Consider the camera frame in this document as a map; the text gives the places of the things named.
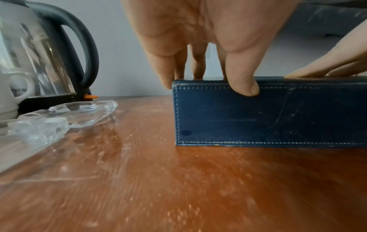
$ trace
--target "stainless steel kettle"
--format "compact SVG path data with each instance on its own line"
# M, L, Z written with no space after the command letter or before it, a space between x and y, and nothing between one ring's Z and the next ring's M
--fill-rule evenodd
M70 27L82 44L85 72L63 25ZM34 83L34 96L19 104L21 113L89 100L89 87L98 69L94 40L74 15L48 4L0 0L0 72L14 73L9 84L15 96L26 91L16 73L23 72Z

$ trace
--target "hand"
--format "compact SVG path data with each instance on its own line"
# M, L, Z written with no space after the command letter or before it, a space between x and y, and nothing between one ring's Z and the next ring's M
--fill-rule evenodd
M246 96L259 93L253 74L298 0L122 0L146 56L170 89L184 77L187 46L194 79L205 72L208 43L217 46L223 76Z
M367 20L353 29L326 55L285 78L352 76L367 71Z

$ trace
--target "clear glass ashtray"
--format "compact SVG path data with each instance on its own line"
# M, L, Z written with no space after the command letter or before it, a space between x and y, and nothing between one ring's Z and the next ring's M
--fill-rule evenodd
M115 101L73 102L57 105L48 110L38 110L19 116L25 118L64 117L70 128L91 126L110 115L117 108Z
M55 143L68 130L65 118L0 121L0 172Z

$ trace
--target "kettle handle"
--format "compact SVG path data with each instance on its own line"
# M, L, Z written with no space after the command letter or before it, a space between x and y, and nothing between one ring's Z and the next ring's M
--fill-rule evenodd
M36 2L26 2L26 4L38 14L58 23L60 26L70 27L76 34L83 47L86 64L84 77L80 85L83 88L89 88L97 78L99 56L97 46L87 27L75 15L59 7Z

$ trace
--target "white wall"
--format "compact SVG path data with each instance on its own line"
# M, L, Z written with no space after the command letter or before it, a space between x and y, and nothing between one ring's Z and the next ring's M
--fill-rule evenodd
M131 29L119 0L38 0L53 4L75 14L90 30L99 51L100 71L91 90L99 96L165 95L151 70L136 36ZM78 54L80 43L70 33ZM282 76L300 68L330 50L335 38L278 36L265 56L257 76ZM211 45L205 78L222 76L215 46ZM188 61L185 76L192 78Z

